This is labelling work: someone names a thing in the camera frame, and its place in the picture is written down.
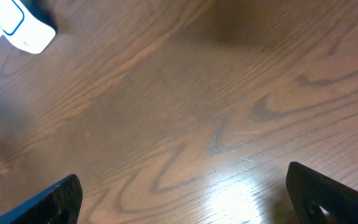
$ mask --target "brown wooden tabletop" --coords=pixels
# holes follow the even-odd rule
[[[358,190],[358,0],[50,0],[0,39],[0,215],[68,174],[79,223],[297,223],[298,161]]]

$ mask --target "white object with blue outline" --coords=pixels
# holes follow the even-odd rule
[[[0,0],[0,28],[15,47],[41,53],[56,35],[51,17],[33,0]]]

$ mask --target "wood grain pattern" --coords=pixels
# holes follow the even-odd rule
[[[0,215],[67,174],[80,223],[296,223],[299,161],[358,190],[358,1],[50,1],[0,40]]]

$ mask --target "black object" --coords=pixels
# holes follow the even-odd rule
[[[0,224],[77,223],[82,188],[75,174],[68,175],[23,204],[0,216]]]
[[[328,223],[320,207],[339,223],[358,223],[358,191],[298,162],[291,162],[287,189],[302,224]]]

